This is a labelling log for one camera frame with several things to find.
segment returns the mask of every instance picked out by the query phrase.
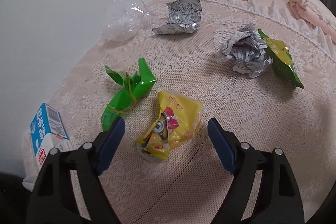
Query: green plastic bottle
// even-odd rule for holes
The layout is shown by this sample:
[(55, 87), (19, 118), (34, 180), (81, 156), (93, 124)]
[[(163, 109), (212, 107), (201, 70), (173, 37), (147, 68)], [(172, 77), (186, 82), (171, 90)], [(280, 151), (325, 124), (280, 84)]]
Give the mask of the green plastic bottle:
[(139, 72), (135, 72), (133, 76), (124, 71), (113, 71), (105, 66), (106, 73), (121, 85), (121, 89), (112, 98), (101, 116), (103, 131), (109, 130), (117, 117), (126, 115), (136, 106), (138, 100), (148, 96), (151, 92), (156, 79), (144, 58), (140, 58), (138, 64)]

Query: crumpled newspaper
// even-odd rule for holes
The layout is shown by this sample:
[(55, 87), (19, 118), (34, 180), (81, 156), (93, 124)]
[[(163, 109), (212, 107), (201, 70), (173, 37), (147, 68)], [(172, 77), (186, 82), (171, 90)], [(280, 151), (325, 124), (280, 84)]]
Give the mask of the crumpled newspaper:
[(266, 58), (267, 44), (255, 31), (252, 24), (239, 29), (225, 43), (220, 45), (219, 62), (233, 63), (233, 71), (248, 73), (254, 78), (263, 74), (272, 64), (272, 58)]
[(155, 34), (181, 34), (198, 31), (201, 24), (200, 0), (176, 0), (167, 3), (169, 20), (166, 25), (153, 28)]

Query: blue and white carton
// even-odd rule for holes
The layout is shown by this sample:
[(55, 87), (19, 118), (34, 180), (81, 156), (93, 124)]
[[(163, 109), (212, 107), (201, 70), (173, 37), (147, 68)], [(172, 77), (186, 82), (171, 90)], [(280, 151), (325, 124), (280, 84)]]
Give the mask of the blue and white carton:
[(31, 141), (38, 168), (40, 169), (50, 149), (61, 152), (73, 150), (57, 110), (43, 103), (30, 124)]

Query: clear plastic bottle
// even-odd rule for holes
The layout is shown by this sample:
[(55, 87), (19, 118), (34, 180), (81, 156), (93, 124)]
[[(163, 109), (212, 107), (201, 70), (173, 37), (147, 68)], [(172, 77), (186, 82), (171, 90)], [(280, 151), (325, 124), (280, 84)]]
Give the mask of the clear plastic bottle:
[(111, 8), (110, 20), (103, 30), (106, 42), (126, 41), (137, 35), (140, 29), (154, 27), (158, 19), (142, 0), (114, 0)]

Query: aluminum foil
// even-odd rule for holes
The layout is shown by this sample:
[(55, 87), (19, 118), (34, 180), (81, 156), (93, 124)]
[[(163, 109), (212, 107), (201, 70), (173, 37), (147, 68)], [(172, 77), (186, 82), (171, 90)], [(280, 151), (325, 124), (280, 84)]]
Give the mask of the aluminum foil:
[(181, 34), (198, 31), (201, 25), (200, 0), (176, 0), (167, 3), (169, 19), (166, 25), (153, 28), (156, 34)]

